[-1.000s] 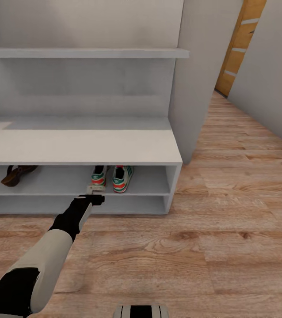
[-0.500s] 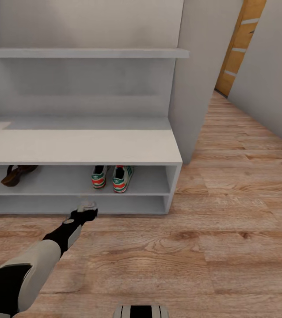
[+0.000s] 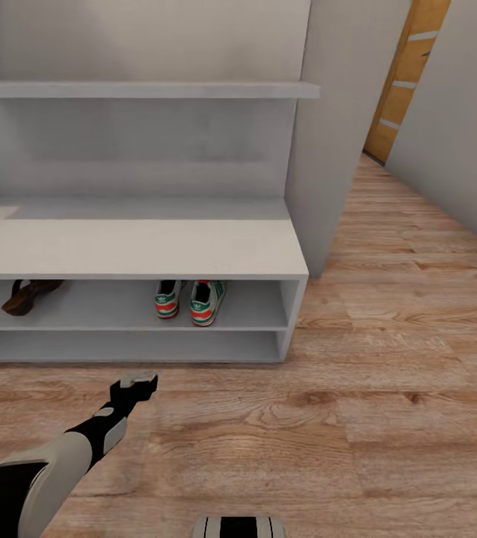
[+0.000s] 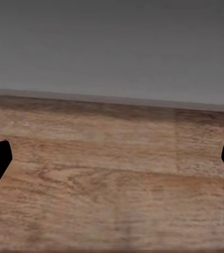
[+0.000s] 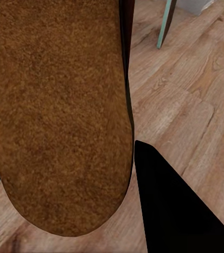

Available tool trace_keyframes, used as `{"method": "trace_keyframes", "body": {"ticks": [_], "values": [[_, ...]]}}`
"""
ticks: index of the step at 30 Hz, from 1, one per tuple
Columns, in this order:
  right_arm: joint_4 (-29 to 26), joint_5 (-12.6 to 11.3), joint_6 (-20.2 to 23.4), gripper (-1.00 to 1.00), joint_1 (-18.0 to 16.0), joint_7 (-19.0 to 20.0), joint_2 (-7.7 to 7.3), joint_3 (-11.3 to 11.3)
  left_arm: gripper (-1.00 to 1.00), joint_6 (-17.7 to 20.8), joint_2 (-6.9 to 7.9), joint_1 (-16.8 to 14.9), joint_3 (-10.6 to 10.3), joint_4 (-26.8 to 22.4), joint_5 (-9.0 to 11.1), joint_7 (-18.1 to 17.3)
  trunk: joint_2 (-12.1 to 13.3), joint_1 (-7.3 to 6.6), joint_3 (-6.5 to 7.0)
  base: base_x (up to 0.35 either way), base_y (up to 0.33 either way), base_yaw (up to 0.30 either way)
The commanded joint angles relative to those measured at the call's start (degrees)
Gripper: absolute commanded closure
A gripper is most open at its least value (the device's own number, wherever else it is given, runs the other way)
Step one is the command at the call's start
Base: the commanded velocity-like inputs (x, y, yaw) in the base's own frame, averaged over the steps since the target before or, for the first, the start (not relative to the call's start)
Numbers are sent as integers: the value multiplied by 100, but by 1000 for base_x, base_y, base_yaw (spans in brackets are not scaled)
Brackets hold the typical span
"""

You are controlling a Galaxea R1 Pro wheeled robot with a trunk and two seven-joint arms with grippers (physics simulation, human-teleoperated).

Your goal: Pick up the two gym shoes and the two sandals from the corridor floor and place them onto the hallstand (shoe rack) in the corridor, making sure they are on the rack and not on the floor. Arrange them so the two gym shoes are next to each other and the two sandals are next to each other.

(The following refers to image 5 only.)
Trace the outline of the sandal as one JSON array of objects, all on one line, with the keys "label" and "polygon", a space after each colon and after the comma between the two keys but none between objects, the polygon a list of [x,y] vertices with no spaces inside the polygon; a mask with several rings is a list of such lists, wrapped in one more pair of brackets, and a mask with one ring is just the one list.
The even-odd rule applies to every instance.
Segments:
[{"label": "sandal", "polygon": [[18,213],[63,237],[120,207],[134,161],[135,0],[0,0],[0,178]]}]

